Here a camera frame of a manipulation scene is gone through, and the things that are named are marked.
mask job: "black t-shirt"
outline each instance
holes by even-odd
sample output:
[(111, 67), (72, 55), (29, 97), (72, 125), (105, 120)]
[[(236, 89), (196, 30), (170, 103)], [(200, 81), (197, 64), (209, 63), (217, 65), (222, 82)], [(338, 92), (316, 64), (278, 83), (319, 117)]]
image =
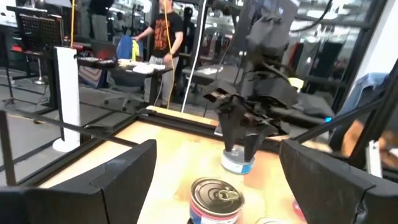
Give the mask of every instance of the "black t-shirt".
[[(166, 20), (165, 15), (163, 13), (159, 14), (157, 18), (152, 22), (150, 27), (154, 30), (155, 34), (155, 44), (154, 44), (154, 51), (152, 55), (155, 57), (162, 58), (166, 54), (170, 52), (170, 48), (173, 46), (175, 41), (175, 33), (176, 32), (183, 32), (183, 22), (181, 17), (175, 13), (170, 12), (167, 14), (167, 22), (169, 27), (169, 36), (170, 36), (170, 43), (167, 40), (167, 29), (166, 29)], [(173, 57), (178, 57), (179, 51), (177, 50)]]

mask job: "gray pants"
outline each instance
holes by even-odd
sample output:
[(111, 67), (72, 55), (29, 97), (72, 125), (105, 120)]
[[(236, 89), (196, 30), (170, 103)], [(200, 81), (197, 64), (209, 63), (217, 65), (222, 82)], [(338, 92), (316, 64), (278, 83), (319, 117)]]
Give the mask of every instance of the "gray pants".
[[(163, 58), (157, 58), (154, 56), (151, 56), (149, 59), (149, 63), (154, 63), (157, 65), (163, 65)], [(178, 57), (173, 58), (173, 64), (174, 68), (177, 67), (178, 63)], [(144, 82), (144, 87), (145, 87), (145, 93), (144, 93), (144, 101), (149, 102), (149, 93), (150, 93), (150, 80), (151, 78), (146, 78)], [(173, 91), (173, 86), (174, 86), (174, 71), (171, 70), (169, 72), (165, 72), (162, 75), (162, 105), (167, 105), (169, 102), (169, 97)]]

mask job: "white column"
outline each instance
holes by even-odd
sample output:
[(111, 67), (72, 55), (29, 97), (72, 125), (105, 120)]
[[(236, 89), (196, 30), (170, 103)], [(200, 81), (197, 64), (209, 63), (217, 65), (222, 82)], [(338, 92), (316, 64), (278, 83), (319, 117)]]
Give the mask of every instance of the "white column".
[(398, 58), (397, 12), (398, 1), (388, 0), (359, 66), (355, 80), (370, 72), (389, 73), (391, 71)]
[[(64, 123), (80, 126), (79, 77), (76, 50), (68, 47), (56, 47), (56, 68), (58, 110)], [(62, 137), (53, 143), (53, 148), (60, 152), (70, 152), (80, 145), (80, 133), (61, 129)]]

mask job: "wooden tabletop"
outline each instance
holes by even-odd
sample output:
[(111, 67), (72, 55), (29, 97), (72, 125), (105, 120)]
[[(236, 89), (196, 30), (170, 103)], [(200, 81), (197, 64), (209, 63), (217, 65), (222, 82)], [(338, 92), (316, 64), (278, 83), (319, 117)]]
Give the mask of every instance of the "wooden tabletop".
[[(208, 118), (153, 106), (150, 109), (217, 125), (216, 121)], [(239, 223), (254, 224), (264, 217), (279, 218), (287, 223), (305, 223), (292, 210), (294, 197), (275, 154), (257, 152), (253, 170), (248, 175), (234, 175), (221, 167), (221, 152), (224, 149), (221, 141), (140, 121), (121, 131), (117, 137), (138, 143), (147, 139), (157, 141), (155, 174), (138, 223), (185, 224), (189, 219), (190, 187), (200, 177), (217, 177), (242, 191), (246, 203)], [(126, 146), (105, 142), (41, 187), (48, 188), (71, 179), (127, 150)]]

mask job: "monitor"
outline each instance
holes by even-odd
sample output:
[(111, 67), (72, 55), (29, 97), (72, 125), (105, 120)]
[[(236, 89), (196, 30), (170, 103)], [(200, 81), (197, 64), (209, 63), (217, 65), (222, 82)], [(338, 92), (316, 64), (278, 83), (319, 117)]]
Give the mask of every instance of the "monitor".
[(94, 57), (96, 58), (103, 60), (117, 59), (117, 48), (112, 42), (92, 40), (91, 48), (93, 49)]

